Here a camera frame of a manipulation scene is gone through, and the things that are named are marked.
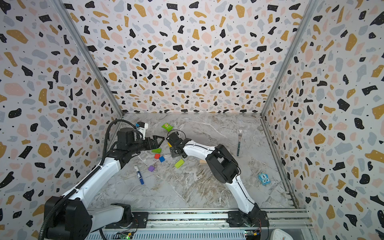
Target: gray marble surface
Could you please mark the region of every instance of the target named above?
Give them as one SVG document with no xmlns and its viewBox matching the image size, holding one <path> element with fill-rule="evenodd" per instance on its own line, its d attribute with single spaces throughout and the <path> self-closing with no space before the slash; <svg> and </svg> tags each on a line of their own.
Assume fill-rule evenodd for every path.
<svg viewBox="0 0 384 240">
<path fill-rule="evenodd" d="M 266 140 L 258 114 L 127 114 L 124 118 L 149 124 L 146 136 L 166 137 L 161 126 L 171 124 L 185 132 L 188 138 L 208 145 L 223 144 L 239 163 L 241 179 L 251 197 L 262 208 L 290 207 L 275 161 Z M 238 130 L 243 129 L 239 157 L 236 156 Z M 187 157 L 179 169 L 174 164 L 181 157 L 172 158 L 166 141 L 161 145 L 164 162 L 154 159 L 150 151 L 143 151 L 116 173 L 99 191 L 90 207 L 101 208 L 111 203 L 130 204 L 132 208 L 237 208 L 231 192 L 212 175 L 207 164 Z M 141 185 L 134 165 L 144 179 Z M 148 171 L 154 166 L 154 172 Z M 268 174 L 271 183 L 263 186 L 258 174 Z"/>
</svg>

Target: blue marker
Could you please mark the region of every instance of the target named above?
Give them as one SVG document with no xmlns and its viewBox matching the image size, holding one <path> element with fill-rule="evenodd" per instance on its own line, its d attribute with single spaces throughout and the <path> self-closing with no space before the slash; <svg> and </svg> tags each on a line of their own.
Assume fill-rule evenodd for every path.
<svg viewBox="0 0 384 240">
<path fill-rule="evenodd" d="M 140 174 L 140 171 L 139 171 L 139 168 L 137 166 L 134 166 L 135 170 L 136 170 L 136 174 L 137 174 L 137 177 L 139 178 L 140 182 L 141 182 L 141 185 L 144 184 L 144 180 L 143 178 L 141 177 L 141 174 Z"/>
</svg>

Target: blue cube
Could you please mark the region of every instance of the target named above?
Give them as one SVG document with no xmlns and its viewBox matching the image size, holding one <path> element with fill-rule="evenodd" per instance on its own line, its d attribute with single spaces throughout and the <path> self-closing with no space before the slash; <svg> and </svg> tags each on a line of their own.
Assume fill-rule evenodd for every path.
<svg viewBox="0 0 384 240">
<path fill-rule="evenodd" d="M 265 174 L 264 172 L 259 173 L 259 179 L 263 186 L 271 183 L 271 181 L 269 181 L 268 175 Z"/>
</svg>

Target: terrazzo wall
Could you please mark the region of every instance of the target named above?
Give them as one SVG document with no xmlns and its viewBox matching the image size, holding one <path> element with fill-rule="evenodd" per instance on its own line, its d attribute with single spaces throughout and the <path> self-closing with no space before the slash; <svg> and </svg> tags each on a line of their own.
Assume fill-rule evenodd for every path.
<svg viewBox="0 0 384 240">
<path fill-rule="evenodd" d="M 318 239 L 384 232 L 383 11 L 319 1 L 265 116 Z"/>
<path fill-rule="evenodd" d="M 99 161 L 117 115 L 50 2 L 0 7 L 0 239 L 34 239 L 45 201 Z"/>
<path fill-rule="evenodd" d="M 258 112 L 308 0 L 65 0 L 124 112 Z"/>
</svg>

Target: fork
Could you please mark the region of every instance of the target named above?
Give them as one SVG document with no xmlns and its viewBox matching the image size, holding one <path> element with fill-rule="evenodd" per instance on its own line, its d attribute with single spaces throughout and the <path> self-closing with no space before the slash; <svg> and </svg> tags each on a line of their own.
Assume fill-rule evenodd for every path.
<svg viewBox="0 0 384 240">
<path fill-rule="evenodd" d="M 241 141 L 241 137 L 243 136 L 243 130 L 240 129 L 239 131 L 239 144 L 237 145 L 237 156 L 239 156 L 239 152 L 240 152 L 240 141 Z"/>
</svg>

